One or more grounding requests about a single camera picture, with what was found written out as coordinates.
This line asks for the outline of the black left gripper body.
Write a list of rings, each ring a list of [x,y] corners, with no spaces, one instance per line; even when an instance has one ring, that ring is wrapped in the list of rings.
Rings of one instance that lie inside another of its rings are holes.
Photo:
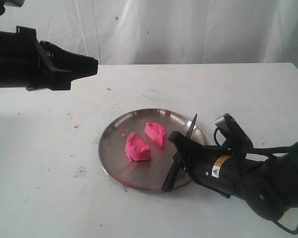
[[[50,56],[35,29],[18,26],[15,33],[0,31],[0,88],[70,90],[71,72],[56,68]]]

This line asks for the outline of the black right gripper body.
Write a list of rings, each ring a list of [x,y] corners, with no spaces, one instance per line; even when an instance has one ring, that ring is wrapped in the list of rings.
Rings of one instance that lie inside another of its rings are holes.
[[[206,171],[186,171],[190,179],[198,185],[220,193],[226,198],[242,198],[240,182],[243,153],[206,146]]]

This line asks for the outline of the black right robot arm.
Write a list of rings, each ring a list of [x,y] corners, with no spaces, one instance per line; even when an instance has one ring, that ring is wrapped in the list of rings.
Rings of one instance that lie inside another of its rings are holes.
[[[231,139],[222,146],[208,146],[178,131],[168,140],[180,154],[180,168],[196,184],[226,198],[238,197],[257,215],[274,222],[288,209],[298,208],[298,142],[253,148]]]

